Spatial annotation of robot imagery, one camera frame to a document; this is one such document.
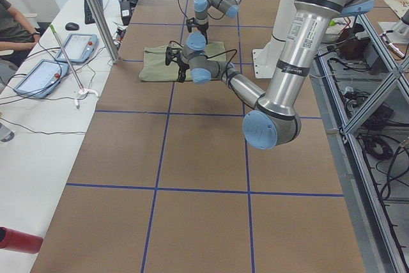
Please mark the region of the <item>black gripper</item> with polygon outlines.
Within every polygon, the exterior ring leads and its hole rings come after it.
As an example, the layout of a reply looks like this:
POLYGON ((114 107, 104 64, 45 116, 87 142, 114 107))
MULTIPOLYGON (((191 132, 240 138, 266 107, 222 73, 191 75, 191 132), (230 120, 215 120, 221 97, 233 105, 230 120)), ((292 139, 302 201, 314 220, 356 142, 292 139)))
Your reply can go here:
POLYGON ((186 72, 190 67, 189 64, 182 59, 182 48, 167 46, 165 55, 165 66, 176 63, 178 65, 177 82, 185 82, 186 72))
POLYGON ((207 30, 209 28, 208 18, 205 19, 197 19, 192 17, 191 19, 186 20, 187 31, 189 33, 192 32, 194 28, 196 28, 207 40, 207 30))

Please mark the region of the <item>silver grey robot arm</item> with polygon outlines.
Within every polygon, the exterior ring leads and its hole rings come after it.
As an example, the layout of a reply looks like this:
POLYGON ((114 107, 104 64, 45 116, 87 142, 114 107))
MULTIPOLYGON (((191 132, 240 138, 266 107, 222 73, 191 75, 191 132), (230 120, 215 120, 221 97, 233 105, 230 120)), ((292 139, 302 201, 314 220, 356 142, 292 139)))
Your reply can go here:
POLYGON ((243 134, 251 146, 262 150, 299 135, 302 124, 295 100, 330 21, 367 13, 374 0, 294 0, 294 5, 295 16, 266 91, 236 71, 232 63, 210 60, 201 33, 191 33, 177 57, 180 70, 189 70, 196 84, 218 79, 250 107, 243 119, 243 134))
POLYGON ((189 34, 182 47, 173 47, 171 43, 166 47, 165 65, 168 66, 172 62, 178 65, 176 81, 184 82, 188 71, 196 84, 219 80, 244 104, 255 109, 257 101, 265 95, 265 91, 236 70, 231 62, 212 61, 207 56, 205 47, 206 38, 201 33, 189 34))

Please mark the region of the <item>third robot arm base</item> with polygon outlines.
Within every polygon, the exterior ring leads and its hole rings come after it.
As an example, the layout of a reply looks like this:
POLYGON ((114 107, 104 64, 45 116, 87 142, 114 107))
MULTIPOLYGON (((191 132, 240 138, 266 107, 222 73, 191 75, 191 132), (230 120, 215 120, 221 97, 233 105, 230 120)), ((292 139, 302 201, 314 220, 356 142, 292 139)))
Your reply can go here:
POLYGON ((389 29, 385 29, 379 34, 383 43, 399 59, 405 59, 408 52, 408 10, 398 22, 392 23, 389 29), (403 52, 396 44, 406 43, 406 49, 403 52))

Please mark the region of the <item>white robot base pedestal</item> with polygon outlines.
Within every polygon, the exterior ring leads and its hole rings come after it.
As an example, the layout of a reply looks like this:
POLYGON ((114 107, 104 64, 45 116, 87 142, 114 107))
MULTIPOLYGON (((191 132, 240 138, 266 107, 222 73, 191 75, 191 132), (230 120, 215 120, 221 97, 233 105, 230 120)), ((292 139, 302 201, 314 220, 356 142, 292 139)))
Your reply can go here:
POLYGON ((252 51, 255 78, 270 79, 273 76, 295 14, 294 0, 280 0, 270 41, 262 49, 252 51))

